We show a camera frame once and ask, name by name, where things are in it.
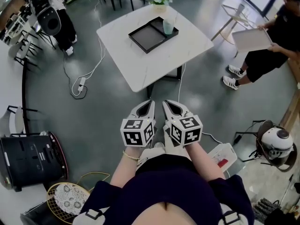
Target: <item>black pants person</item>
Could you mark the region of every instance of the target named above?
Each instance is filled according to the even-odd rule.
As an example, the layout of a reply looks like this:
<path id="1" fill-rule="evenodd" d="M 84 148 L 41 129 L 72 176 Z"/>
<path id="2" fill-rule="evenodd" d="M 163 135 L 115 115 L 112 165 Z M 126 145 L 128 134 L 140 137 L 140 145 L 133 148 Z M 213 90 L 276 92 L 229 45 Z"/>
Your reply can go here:
<path id="1" fill-rule="evenodd" d="M 66 51 L 72 46 L 72 41 L 76 38 L 76 31 L 65 9 L 57 10 L 57 13 L 60 17 L 61 29 L 54 38 L 56 39 L 60 49 Z"/>

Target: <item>flower pot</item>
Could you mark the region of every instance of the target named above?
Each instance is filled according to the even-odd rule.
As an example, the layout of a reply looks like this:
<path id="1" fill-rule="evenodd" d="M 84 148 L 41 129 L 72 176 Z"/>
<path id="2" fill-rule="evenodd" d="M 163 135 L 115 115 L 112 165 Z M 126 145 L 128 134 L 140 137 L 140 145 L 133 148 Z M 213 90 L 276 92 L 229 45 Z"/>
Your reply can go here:
<path id="1" fill-rule="evenodd" d="M 156 13 L 164 13 L 167 10 L 167 5 L 153 4 L 153 10 Z"/>

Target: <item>black tray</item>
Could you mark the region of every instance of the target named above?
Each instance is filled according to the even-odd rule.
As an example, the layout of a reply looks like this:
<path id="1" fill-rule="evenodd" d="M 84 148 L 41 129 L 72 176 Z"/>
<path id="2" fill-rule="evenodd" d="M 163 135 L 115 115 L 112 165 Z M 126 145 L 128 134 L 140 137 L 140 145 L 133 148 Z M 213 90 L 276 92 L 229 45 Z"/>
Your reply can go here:
<path id="1" fill-rule="evenodd" d="M 145 53 L 149 53 L 179 33 L 178 29 L 174 27 L 172 34 L 166 35 L 164 33 L 163 21 L 161 17 L 157 17 L 129 33 L 129 37 L 142 48 Z"/>

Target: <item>man holding tray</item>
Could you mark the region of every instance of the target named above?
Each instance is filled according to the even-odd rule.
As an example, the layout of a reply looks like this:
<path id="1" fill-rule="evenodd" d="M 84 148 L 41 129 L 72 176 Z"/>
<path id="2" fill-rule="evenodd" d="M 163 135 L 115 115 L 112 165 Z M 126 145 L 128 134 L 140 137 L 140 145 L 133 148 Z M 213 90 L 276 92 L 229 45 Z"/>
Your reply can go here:
<path id="1" fill-rule="evenodd" d="M 281 67 L 288 58 L 300 60 L 300 0 L 284 2 L 276 19 L 258 26 L 260 29 L 268 29 L 272 46 L 249 52 L 241 68 L 228 65 L 229 71 L 240 79 L 223 76 L 225 85 L 237 90 L 241 85 L 254 83 L 262 75 Z"/>

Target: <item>yellow wristband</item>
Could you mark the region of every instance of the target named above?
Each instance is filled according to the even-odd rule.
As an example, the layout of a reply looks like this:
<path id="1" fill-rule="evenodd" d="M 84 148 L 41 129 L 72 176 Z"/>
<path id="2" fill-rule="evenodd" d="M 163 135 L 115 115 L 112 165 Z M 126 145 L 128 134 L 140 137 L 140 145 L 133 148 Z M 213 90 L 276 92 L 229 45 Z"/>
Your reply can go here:
<path id="1" fill-rule="evenodd" d="M 131 160 L 134 160 L 134 161 L 138 161 L 138 160 L 140 159 L 139 157 L 132 157 L 132 156 L 128 155 L 128 154 L 125 152 L 125 150 L 123 151 L 123 154 L 124 154 L 126 157 L 128 157 L 128 158 L 130 158 Z"/>

